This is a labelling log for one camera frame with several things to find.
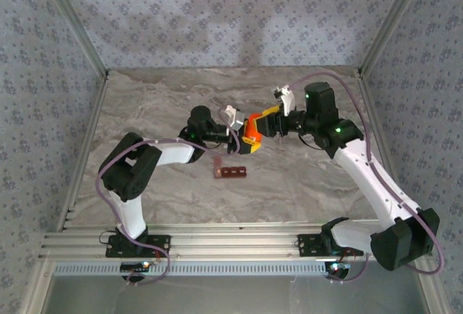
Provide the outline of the orange pill bottle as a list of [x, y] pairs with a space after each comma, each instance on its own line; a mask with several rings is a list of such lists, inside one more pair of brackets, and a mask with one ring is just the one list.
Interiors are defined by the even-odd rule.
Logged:
[[255, 121], [250, 123], [250, 125], [251, 130], [249, 132], [245, 132], [244, 130], [243, 136], [250, 139], [251, 141], [260, 143], [262, 135], [258, 132]]

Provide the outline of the brown pill organizer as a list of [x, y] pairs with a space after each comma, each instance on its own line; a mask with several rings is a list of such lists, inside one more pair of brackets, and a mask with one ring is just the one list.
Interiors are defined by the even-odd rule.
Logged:
[[245, 166], [224, 166], [221, 157], [213, 158], [213, 177], [215, 179], [239, 179], [247, 177]]

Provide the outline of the small controller board green light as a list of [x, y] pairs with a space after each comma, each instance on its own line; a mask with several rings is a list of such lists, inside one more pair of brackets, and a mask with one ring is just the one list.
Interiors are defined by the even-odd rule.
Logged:
[[150, 270], [150, 262], [123, 262], [119, 267], [120, 272], [146, 273]]
[[339, 262], [339, 261], [327, 261], [325, 262], [325, 267], [326, 267], [327, 272], [334, 273], [340, 270], [349, 269], [350, 264], [345, 263], [345, 262]]

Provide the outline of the aluminium table side rail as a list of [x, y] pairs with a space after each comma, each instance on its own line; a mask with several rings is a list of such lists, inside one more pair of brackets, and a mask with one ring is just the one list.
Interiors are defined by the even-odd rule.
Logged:
[[356, 73], [356, 76], [358, 78], [359, 89], [361, 91], [362, 99], [364, 101], [365, 108], [368, 113], [368, 118], [370, 120], [370, 126], [372, 127], [373, 134], [375, 137], [375, 146], [373, 154], [375, 156], [381, 157], [381, 163], [383, 164], [384, 169], [388, 172], [391, 178], [394, 179], [400, 187], [402, 187], [402, 185], [399, 183], [399, 175], [394, 165], [391, 152], [388, 148], [388, 143], [383, 132], [383, 127], [380, 121], [379, 114], [377, 112], [377, 108], [375, 107], [373, 94], [370, 90], [368, 82], [360, 74], [359, 70], [355, 70], [354, 72]]
[[64, 225], [66, 224], [68, 213], [74, 208], [75, 201], [77, 199], [80, 185], [82, 183], [82, 178], [85, 173], [85, 168], [88, 162], [88, 156], [90, 153], [90, 145], [95, 134], [96, 127], [98, 125], [99, 115], [101, 113], [102, 105], [106, 96], [106, 91], [108, 88], [109, 80], [109, 71], [106, 71], [102, 79], [102, 83], [98, 88], [96, 94], [93, 109], [90, 114], [90, 120], [88, 122], [88, 127], [85, 132], [85, 136], [82, 141], [82, 146], [80, 147], [79, 156], [77, 157], [77, 163], [75, 165], [71, 181], [69, 183], [69, 188], [67, 190], [66, 197], [64, 199], [64, 204], [59, 215], [55, 231], [62, 232], [64, 230]]

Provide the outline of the aluminium mounting rail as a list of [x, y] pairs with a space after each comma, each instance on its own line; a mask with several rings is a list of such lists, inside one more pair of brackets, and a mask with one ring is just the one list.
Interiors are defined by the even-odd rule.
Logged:
[[[102, 260], [109, 226], [72, 226], [45, 235], [38, 257], [49, 260]], [[320, 224], [306, 222], [230, 224], [154, 224], [152, 234], [171, 237], [171, 258], [199, 260], [296, 260], [297, 236], [321, 232]]]

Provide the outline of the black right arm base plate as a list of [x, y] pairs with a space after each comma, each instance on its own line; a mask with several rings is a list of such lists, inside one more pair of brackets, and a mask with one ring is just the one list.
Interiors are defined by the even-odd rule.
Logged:
[[363, 256], [364, 252], [350, 247], [337, 245], [333, 237], [327, 234], [298, 234], [295, 242], [300, 257], [315, 256]]

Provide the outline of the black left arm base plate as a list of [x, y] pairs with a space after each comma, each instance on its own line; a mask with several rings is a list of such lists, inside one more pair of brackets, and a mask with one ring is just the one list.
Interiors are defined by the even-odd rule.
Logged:
[[[146, 236], [145, 244], [156, 246], [162, 249], [165, 253], [170, 251], [171, 237], [169, 235], [152, 235]], [[166, 256], [160, 251], [156, 251], [147, 247], [141, 247], [131, 243], [126, 237], [121, 234], [113, 234], [109, 237], [106, 243], [107, 258], [154, 258]]]

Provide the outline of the aluminium frame post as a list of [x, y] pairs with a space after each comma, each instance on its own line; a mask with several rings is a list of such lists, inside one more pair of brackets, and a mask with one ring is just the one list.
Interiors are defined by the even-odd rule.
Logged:
[[401, 18], [406, 12], [412, 0], [393, 0], [391, 6], [388, 8], [386, 16], [381, 22], [377, 33], [373, 37], [368, 50], [365, 53], [361, 64], [358, 67], [358, 73], [361, 79], [367, 78], [373, 71], [375, 63], [380, 58], [391, 36], [397, 29]]
[[90, 36], [88, 35], [82, 20], [77, 14], [76, 9], [72, 5], [71, 0], [54, 0], [54, 2], [61, 12], [62, 17], [67, 22], [69, 29], [76, 37], [77, 42], [90, 62], [90, 65], [99, 76], [105, 78], [108, 70], [100, 58], [100, 55], [90, 39]]

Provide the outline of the aluminium frame leg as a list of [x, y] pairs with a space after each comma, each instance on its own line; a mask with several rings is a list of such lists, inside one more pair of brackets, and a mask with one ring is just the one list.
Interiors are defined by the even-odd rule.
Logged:
[[33, 267], [25, 296], [20, 307], [20, 314], [41, 314], [48, 288], [55, 269], [55, 262], [39, 260]]
[[[419, 258], [415, 261], [415, 266], [419, 271], [432, 271], [434, 265], [435, 263], [427, 257]], [[446, 309], [441, 299], [438, 277], [425, 275], [423, 273], [418, 273], [418, 277], [428, 314], [446, 314]]]

